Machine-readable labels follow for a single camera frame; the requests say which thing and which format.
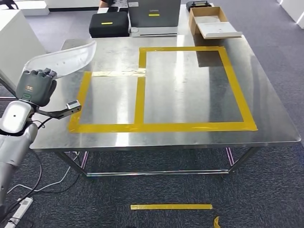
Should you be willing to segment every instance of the stainless steel table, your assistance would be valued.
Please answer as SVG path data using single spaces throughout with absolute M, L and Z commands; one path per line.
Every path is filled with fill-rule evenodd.
M 183 31 L 186 31 L 183 20 Z M 63 49 L 85 40 L 67 40 Z M 50 121 L 32 148 L 55 152 L 85 176 L 231 173 L 262 146 L 301 140 L 244 37 L 102 38 L 89 66 L 58 80 L 45 110 L 78 99 L 81 113 Z M 88 151 L 222 147 L 231 167 L 89 173 Z M 235 162 L 229 147 L 250 147 Z M 81 166 L 66 151 L 82 151 Z

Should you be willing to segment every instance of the cardboard box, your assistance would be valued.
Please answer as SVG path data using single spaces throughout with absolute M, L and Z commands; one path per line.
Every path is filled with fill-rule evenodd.
M 220 7 L 192 8 L 189 26 L 192 35 L 201 34 L 204 39 L 222 39 L 241 37 L 226 17 Z

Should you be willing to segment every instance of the metal table frame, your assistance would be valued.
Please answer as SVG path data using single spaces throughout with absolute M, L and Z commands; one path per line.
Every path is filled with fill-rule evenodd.
M 244 164 L 254 153 L 259 150 L 260 147 L 251 147 L 247 152 L 243 154 L 237 161 L 234 161 L 232 153 L 230 148 L 226 148 L 227 157 L 229 160 L 230 167 L 229 169 L 220 170 L 179 170 L 179 171 L 141 171 L 141 172 L 86 172 L 84 170 L 85 165 L 89 155 L 88 151 L 84 152 L 84 158 L 81 165 L 73 161 L 65 152 L 55 152 L 57 156 L 63 161 L 69 164 L 75 171 L 80 175 L 89 178 L 89 177 L 112 177 L 112 176 L 150 176 L 150 175 L 190 175 L 190 174 L 231 174 Z

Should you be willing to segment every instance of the yellow tape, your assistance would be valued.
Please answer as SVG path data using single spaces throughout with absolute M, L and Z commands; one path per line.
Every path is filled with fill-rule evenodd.
M 148 51 L 219 51 L 220 46 L 201 47 L 140 47 L 140 52 Z
M 229 84 L 243 118 L 243 122 L 216 123 L 144 123 L 146 53 L 148 51 L 218 51 L 227 74 Z M 118 133 L 118 132 L 213 132 L 213 131 L 256 131 L 250 110 L 241 92 L 233 67 L 224 47 L 141 47 L 139 50 L 139 70 L 126 72 L 137 74 L 137 90 L 134 123 L 131 124 L 79 124 L 81 112 L 74 114 L 69 123 L 72 133 Z M 94 72 L 94 76 L 118 76 L 121 72 Z M 91 72 L 85 72 L 80 86 L 78 100 L 84 106 Z
M 143 124 L 144 112 L 145 112 L 145 90 L 146 90 L 146 78 L 137 78 L 137 100 L 135 102 L 135 124 Z
M 131 205 L 131 210 L 211 210 L 211 204 L 142 204 Z
M 77 100 L 82 106 L 84 106 L 85 98 L 87 96 L 87 92 L 90 87 L 91 77 L 92 72 L 84 72 L 81 84 L 80 84 L 80 88 L 78 91 L 78 95 L 77 96 Z M 77 131 L 78 127 L 78 122 L 80 117 L 81 116 L 82 109 L 80 112 L 72 114 L 69 122 L 69 131 L 70 132 L 78 132 Z
M 218 123 L 144 123 L 144 124 L 80 124 L 78 133 L 107 132 L 232 132 L 251 131 L 251 126 L 244 122 Z
M 257 128 L 254 123 L 250 110 L 247 104 L 246 99 L 244 97 L 243 92 L 241 92 L 232 65 L 230 63 L 230 60 L 227 55 L 227 52 L 224 47 L 221 47 L 219 49 L 219 53 L 244 122 L 250 125 L 253 131 L 256 131 Z
M 217 216 L 214 219 L 213 221 L 213 228 L 220 228 L 220 226 L 218 224 L 218 221 L 220 219 L 220 216 Z

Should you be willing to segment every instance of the person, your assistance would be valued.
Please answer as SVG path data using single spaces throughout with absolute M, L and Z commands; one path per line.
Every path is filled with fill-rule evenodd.
M 107 8 L 110 7 L 114 3 L 114 0 L 101 0 L 100 8 Z

